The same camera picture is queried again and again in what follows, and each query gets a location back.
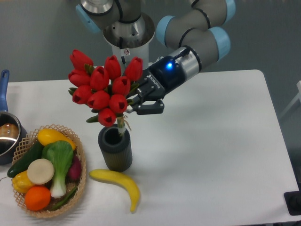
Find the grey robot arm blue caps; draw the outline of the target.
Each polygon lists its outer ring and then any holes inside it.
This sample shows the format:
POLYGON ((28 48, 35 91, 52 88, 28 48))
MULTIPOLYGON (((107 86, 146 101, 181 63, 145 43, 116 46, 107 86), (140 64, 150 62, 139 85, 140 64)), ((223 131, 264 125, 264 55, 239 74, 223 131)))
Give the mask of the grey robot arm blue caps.
POLYGON ((76 12, 85 27, 102 31, 121 68, 143 60, 143 75, 127 113, 158 114, 165 95, 228 54, 231 44, 222 25, 235 14, 232 0, 192 0, 184 16, 158 24, 141 11, 138 0, 82 0, 76 12))

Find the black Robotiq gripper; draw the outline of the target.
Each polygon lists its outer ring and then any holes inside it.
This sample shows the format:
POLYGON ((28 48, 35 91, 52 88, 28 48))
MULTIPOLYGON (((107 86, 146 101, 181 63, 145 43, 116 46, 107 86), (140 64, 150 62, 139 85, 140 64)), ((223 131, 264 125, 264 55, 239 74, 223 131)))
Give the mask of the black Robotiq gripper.
POLYGON ((180 64, 172 56, 166 56, 143 71, 138 81, 135 105, 127 107, 127 113, 136 112, 137 115, 161 114, 165 105, 161 99, 165 95, 182 85, 186 74, 180 64), (155 101, 144 105, 145 101, 155 101))

